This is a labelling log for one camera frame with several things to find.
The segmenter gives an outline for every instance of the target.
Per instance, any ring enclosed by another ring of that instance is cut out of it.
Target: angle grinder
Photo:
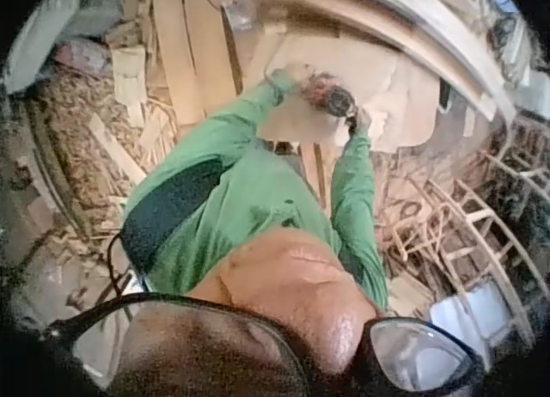
[[[342,88],[337,77],[327,73],[314,76],[302,91],[302,96],[316,109],[336,118],[345,118],[350,133],[356,130],[358,107],[351,93]]]

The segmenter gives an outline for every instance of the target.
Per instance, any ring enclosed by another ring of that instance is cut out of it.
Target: eyeglasses
[[[127,315],[136,317],[130,323]],[[42,340],[71,353],[99,387],[154,395],[311,395],[311,364],[291,333],[212,302],[140,293],[55,321]],[[430,323],[369,321],[352,365],[358,395],[448,395],[483,376],[481,358]]]

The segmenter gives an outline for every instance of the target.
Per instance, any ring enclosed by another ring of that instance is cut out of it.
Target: plywood sheet
[[[197,124],[205,116],[189,48],[183,0],[153,0],[153,8],[170,98],[181,129]]]
[[[184,0],[191,51],[206,113],[236,97],[223,18],[208,0]]]
[[[339,77],[357,103],[366,106],[370,113],[387,115],[386,119],[377,120],[382,122],[382,131],[373,140],[374,151],[395,152],[399,147],[423,144],[431,137],[439,100],[439,78],[408,56],[351,38],[302,35],[265,38],[266,42],[259,44],[262,57],[257,62],[268,60],[268,73],[291,62],[312,64],[318,72]],[[263,43],[269,46],[269,53],[264,52]],[[263,77],[259,64],[248,72],[249,82],[258,82]],[[335,118],[314,110],[295,93],[260,127],[260,136],[290,142],[323,142],[334,135],[337,127]]]

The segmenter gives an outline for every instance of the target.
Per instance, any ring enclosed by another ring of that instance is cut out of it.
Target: white object
[[[476,350],[486,363],[486,368],[489,368],[491,356],[487,345],[495,334],[505,335],[510,331],[506,328],[511,319],[510,311],[493,281],[468,292],[466,298],[474,315],[466,314],[458,297],[452,296],[430,308],[431,322]],[[474,321],[477,322],[480,333],[477,332]]]

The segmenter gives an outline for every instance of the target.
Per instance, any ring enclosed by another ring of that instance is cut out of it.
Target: wooden plank
[[[182,131],[205,116],[188,43],[183,0],[153,0],[153,7],[170,98],[178,130]]]
[[[113,159],[134,184],[137,185],[145,179],[145,172],[133,159],[131,159],[128,152],[126,152],[119,141],[117,141],[117,138],[108,131],[107,127],[96,113],[92,115],[88,128],[103,149],[111,156],[111,159]]]
[[[411,27],[410,23],[375,3],[364,0],[277,0],[300,3],[324,15],[342,21],[363,32],[374,34],[399,47],[428,69],[450,83],[486,119],[492,120],[494,105],[482,100],[484,89],[464,66],[435,40]]]
[[[208,0],[184,0],[197,79],[207,114],[236,98],[223,18]]]

